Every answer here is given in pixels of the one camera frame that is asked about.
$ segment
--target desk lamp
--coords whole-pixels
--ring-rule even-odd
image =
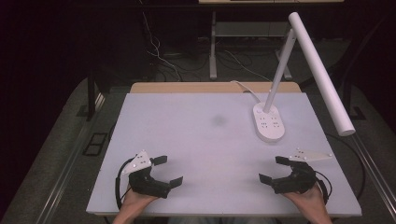
[[[312,43],[308,32],[305,30],[303,22],[297,12],[289,15],[291,29],[288,33],[285,45],[281,50],[279,65],[276,69],[276,75],[267,97],[266,102],[258,103],[253,107],[253,115],[256,123],[258,136],[264,142],[277,142],[285,133],[285,127],[279,115],[279,111],[273,105],[276,90],[279,86],[280,79],[288,63],[291,50],[295,40],[298,39],[303,50],[304,56],[308,62],[315,81],[318,84],[320,94],[330,112],[332,121],[340,136],[348,136],[355,132],[352,122],[337,94],[337,91],[329,78],[329,75],[318,56],[314,44]]]

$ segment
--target table surface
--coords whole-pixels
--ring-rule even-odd
[[[271,83],[244,83],[265,99]],[[264,143],[254,130],[251,93],[236,83],[136,83],[125,98],[87,212],[115,215],[114,179],[120,166],[140,150],[168,156],[151,175],[167,182],[184,176],[167,199],[147,207],[143,216],[295,217],[295,206],[260,183],[259,173],[290,174],[275,156],[297,147],[332,154],[306,94],[295,83],[281,83],[274,104],[281,111],[285,136]],[[309,162],[333,185],[328,211],[334,217],[360,216],[361,208],[335,157]],[[121,179],[126,190],[127,176]]]

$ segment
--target human hand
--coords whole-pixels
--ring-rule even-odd
[[[154,200],[154,196],[139,194],[129,189],[125,194],[120,212],[117,214],[113,224],[130,224],[137,218],[143,210]]]
[[[283,196],[290,199],[312,224],[332,223],[318,184],[305,193],[290,192],[284,193]]]

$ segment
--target power strip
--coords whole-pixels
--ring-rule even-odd
[[[271,105],[268,113],[264,113],[264,106],[265,103],[258,103],[253,107],[256,133],[262,141],[274,143],[285,134],[285,126],[274,105]]]

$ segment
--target cable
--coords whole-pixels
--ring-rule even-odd
[[[106,224],[111,224],[111,222],[108,220],[107,217],[104,217],[104,219],[105,219],[105,223],[106,223]]]
[[[330,196],[332,195],[332,183],[330,182],[329,178],[327,178],[326,175],[322,174],[321,172],[315,171],[315,173],[323,176],[327,180],[327,183],[329,183],[330,191],[327,194],[327,198],[330,198]]]
[[[259,76],[259,77],[263,77],[263,78],[265,78],[266,80],[271,81],[269,78],[267,78],[267,77],[265,77],[265,76],[262,76],[262,75],[260,75],[260,74],[258,74],[258,73],[255,73],[255,72],[251,71],[250,69],[246,68],[243,64],[241,64],[241,63],[238,61],[238,59],[236,59],[236,57],[235,57],[230,51],[228,51],[228,50],[224,50],[224,51],[227,52],[228,54],[230,54],[230,55],[239,63],[239,65],[241,65],[241,67],[243,67],[243,68],[244,68],[245,70],[247,70],[249,73],[251,73],[251,74],[253,74],[253,75],[256,75],[256,76]]]
[[[153,35],[152,35],[152,33],[151,33],[150,29],[149,29],[149,23],[148,23],[148,20],[146,18],[146,13],[142,12],[142,15],[143,15],[143,19],[144,19],[145,24],[146,24],[146,28],[148,30],[149,42],[155,48],[155,51],[157,52],[157,53],[151,53],[151,52],[148,51],[148,53],[153,55],[153,56],[155,56],[155,57],[157,57],[159,60],[161,60],[161,61],[163,61],[165,63],[168,63],[170,66],[172,66],[175,69],[175,73],[178,76],[177,82],[183,81],[183,79],[182,79],[181,75],[178,73],[176,67],[160,56],[160,44],[161,44],[161,42],[160,42],[160,40],[157,37],[154,36],[154,38],[158,41],[158,46],[154,44],[154,42],[152,40],[153,39]]]
[[[257,96],[257,94],[256,94],[253,90],[251,90],[249,87],[247,87],[246,85],[244,85],[243,83],[241,83],[241,82],[239,82],[239,81],[233,80],[233,81],[231,81],[231,82],[235,82],[235,83],[241,85],[242,87],[244,87],[245,89],[247,89],[248,91],[250,91],[250,92],[253,94],[253,96],[256,97],[257,101],[261,102],[261,100],[260,100],[260,98]]]
[[[344,140],[342,140],[342,139],[338,138],[337,136],[334,136],[334,135],[332,135],[330,133],[325,133],[325,134],[330,136],[330,137],[332,137],[333,139],[343,143],[345,146],[347,146],[353,152],[353,154],[355,154],[356,158],[358,159],[359,164],[361,166],[361,175],[362,175],[362,177],[361,177],[361,189],[358,191],[358,194],[356,196],[356,198],[359,199],[361,197],[361,195],[363,194],[363,191],[364,191],[364,188],[365,188],[365,183],[366,183],[366,169],[364,168],[364,164],[361,161],[361,158],[359,157],[358,153],[355,151],[355,149],[350,144],[346,143]]]

